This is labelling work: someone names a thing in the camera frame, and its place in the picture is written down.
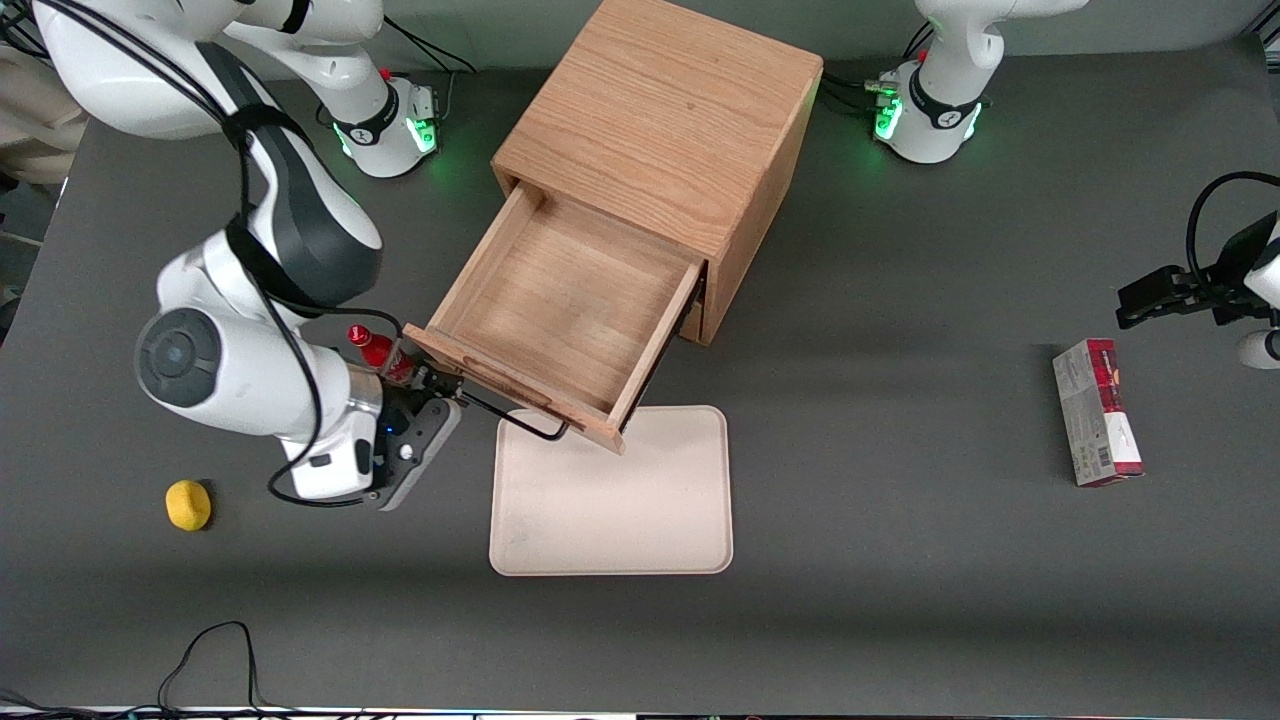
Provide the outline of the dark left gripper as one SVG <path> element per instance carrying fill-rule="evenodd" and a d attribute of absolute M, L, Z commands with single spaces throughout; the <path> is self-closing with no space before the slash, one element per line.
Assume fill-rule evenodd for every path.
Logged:
<path fill-rule="evenodd" d="M 1244 297 L 1279 301 L 1277 213 L 1231 236 L 1211 269 L 1160 266 L 1117 290 L 1116 323 L 1128 331 L 1157 316 L 1208 313 L 1215 325 L 1247 319 Z"/>

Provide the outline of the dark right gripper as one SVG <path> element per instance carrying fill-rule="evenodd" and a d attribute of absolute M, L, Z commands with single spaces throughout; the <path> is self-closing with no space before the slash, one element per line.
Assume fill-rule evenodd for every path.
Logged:
<path fill-rule="evenodd" d="M 453 384 L 453 375 L 442 372 L 430 363 L 420 363 L 412 374 L 412 386 L 379 378 L 381 388 L 381 409 L 378 416 L 378 445 L 398 446 L 402 437 L 410 441 L 422 428 L 433 427 L 442 420 L 442 406 L 436 398 L 467 406 L 463 386 Z"/>

